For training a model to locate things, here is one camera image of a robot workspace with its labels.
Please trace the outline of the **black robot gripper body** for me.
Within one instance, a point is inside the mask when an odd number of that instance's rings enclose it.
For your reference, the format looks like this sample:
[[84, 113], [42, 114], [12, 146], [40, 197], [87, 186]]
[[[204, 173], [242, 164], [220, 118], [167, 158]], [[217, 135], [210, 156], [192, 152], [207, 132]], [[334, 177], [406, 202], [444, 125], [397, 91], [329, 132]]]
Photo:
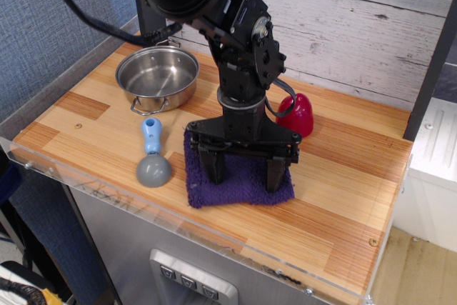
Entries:
[[223, 108], [223, 115], [192, 121], [191, 147], [208, 165], [221, 164], [227, 154], [260, 159], [284, 159], [285, 164], [299, 160], [301, 136], [272, 121], [263, 101], [251, 108]]

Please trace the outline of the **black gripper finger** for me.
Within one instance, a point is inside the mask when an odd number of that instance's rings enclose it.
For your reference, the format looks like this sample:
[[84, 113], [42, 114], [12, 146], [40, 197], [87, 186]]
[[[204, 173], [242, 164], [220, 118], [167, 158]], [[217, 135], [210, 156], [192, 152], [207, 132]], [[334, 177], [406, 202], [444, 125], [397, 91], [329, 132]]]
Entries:
[[219, 151], [199, 150], [199, 158], [210, 182], [220, 184], [224, 180], [225, 154]]
[[286, 170], [286, 159], [273, 157], [267, 160], [266, 190], [278, 191]]

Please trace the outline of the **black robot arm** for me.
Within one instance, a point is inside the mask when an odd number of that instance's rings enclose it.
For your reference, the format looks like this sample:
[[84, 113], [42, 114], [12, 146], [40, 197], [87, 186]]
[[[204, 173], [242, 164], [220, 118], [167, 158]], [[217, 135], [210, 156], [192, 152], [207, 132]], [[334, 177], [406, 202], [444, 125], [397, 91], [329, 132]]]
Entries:
[[219, 70], [217, 98], [223, 113], [188, 125], [211, 182], [219, 184], [228, 154], [265, 159], [266, 189], [280, 187], [286, 168], [298, 161], [301, 136], [274, 122], [266, 97], [271, 85], [291, 92], [280, 79], [286, 57], [273, 37], [262, 0], [146, 0], [158, 14], [186, 24], [207, 40]]

